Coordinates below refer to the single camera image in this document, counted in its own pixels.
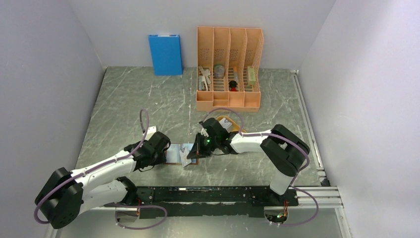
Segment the brown leather card holder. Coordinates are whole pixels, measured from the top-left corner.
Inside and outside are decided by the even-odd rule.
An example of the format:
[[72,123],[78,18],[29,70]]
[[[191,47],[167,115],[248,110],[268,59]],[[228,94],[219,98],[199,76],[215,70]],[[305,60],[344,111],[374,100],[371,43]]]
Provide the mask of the brown leather card holder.
[[191,151],[193,143],[171,144],[166,150],[166,164],[181,165],[197,165],[198,159],[187,159],[187,155]]

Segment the yellow oval tray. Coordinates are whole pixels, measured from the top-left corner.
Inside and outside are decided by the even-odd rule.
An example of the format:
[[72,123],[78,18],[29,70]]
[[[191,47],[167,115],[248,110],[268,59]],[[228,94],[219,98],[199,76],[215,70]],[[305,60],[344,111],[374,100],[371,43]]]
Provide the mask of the yellow oval tray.
[[218,116],[216,120],[227,130],[227,132],[238,132],[240,129],[240,125],[228,116]]

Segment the green eraser block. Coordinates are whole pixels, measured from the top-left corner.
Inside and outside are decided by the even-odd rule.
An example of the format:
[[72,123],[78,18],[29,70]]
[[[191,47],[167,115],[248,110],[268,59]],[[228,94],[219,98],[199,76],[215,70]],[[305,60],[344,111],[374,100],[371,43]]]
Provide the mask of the green eraser block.
[[256,71],[253,66],[247,66],[248,86],[253,87],[257,81]]

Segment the grey metal clips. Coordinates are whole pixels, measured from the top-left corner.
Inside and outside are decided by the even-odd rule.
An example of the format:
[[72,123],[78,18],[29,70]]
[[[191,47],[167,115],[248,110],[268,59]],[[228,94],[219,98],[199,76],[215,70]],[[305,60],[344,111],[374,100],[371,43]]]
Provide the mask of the grey metal clips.
[[210,91],[212,87],[211,73],[209,68],[198,66],[198,80],[200,81],[199,89],[202,91]]

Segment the credit cards stack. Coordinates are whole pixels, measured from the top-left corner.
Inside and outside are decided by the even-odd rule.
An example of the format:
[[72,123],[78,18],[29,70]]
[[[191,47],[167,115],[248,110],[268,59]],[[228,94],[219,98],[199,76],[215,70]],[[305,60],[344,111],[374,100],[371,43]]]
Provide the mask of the credit cards stack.
[[222,118],[219,120],[220,125],[226,129],[228,132],[232,131],[233,124],[231,121],[229,121],[227,118]]

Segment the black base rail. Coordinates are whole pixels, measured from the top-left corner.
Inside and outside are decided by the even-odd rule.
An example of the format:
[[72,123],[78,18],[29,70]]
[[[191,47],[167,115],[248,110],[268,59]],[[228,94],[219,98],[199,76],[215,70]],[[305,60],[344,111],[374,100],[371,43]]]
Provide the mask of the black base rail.
[[[235,216],[265,217],[266,207],[281,210],[298,206],[296,190],[289,188],[283,195],[269,186],[175,187],[139,186],[128,192],[120,204],[141,207],[142,219],[169,217]],[[161,206],[166,212],[158,209]]]

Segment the orange desk organizer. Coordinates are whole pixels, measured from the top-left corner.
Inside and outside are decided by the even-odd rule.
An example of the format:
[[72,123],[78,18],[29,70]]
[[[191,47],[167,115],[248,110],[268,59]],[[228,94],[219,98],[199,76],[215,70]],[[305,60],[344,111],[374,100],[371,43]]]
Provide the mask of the orange desk organizer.
[[[261,106],[259,68],[264,45],[260,28],[198,27],[197,66],[209,68],[212,87],[210,91],[199,89],[197,69],[196,109],[207,112],[215,108],[229,108],[237,112],[257,112]],[[223,79],[214,78],[216,64],[225,67]],[[229,91],[229,81],[234,80],[233,67],[239,75],[238,92]],[[247,66],[253,66],[257,81],[248,86]]]

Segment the orange glue stick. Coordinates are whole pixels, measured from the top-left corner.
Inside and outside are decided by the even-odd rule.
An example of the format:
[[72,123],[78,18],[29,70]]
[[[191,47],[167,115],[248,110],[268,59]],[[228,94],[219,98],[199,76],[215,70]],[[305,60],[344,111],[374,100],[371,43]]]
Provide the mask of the orange glue stick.
[[234,81],[236,83],[239,83],[239,75],[238,75],[238,70],[236,66],[233,67],[233,77],[234,77]]

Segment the grey round tin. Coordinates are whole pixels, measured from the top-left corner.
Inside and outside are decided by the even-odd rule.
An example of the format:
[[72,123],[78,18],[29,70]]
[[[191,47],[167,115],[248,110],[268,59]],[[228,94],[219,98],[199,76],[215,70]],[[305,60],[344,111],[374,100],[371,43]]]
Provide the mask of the grey round tin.
[[216,64],[213,68],[214,78],[223,79],[225,76],[225,67],[221,64]]

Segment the blue box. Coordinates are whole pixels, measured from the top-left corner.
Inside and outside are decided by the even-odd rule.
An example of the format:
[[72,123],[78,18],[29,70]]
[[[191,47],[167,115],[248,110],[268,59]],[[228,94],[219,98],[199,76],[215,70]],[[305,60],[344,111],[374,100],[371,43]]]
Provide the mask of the blue box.
[[156,76],[181,75],[182,56],[180,35],[148,35],[154,74]]

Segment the black red small object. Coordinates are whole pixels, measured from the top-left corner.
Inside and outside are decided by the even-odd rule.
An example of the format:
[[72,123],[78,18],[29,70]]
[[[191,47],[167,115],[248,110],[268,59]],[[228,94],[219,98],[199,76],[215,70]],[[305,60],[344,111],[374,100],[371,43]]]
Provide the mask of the black red small object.
[[231,81],[229,81],[228,85],[229,85],[229,91],[231,91],[231,92],[238,92],[239,91],[237,81],[231,80]]

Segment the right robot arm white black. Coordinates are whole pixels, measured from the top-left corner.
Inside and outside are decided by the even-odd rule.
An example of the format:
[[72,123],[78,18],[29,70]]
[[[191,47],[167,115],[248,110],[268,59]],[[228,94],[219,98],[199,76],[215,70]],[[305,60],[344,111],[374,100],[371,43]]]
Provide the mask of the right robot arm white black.
[[216,149],[223,154],[264,153],[276,168],[267,192],[272,205],[280,205],[286,199],[286,190],[309,158],[309,146],[281,124],[255,133],[233,131],[231,122],[215,118],[202,121],[200,125],[203,130],[196,134],[187,159],[209,157]]

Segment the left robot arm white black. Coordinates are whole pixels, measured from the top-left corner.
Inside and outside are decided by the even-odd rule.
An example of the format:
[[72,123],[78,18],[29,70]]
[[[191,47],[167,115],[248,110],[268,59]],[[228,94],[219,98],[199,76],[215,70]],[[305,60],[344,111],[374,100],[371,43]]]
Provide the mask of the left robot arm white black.
[[61,229],[96,207],[142,206],[151,195],[140,195],[128,175],[166,161],[170,139],[161,132],[130,144],[114,156],[72,171],[55,170],[35,199],[34,218]]

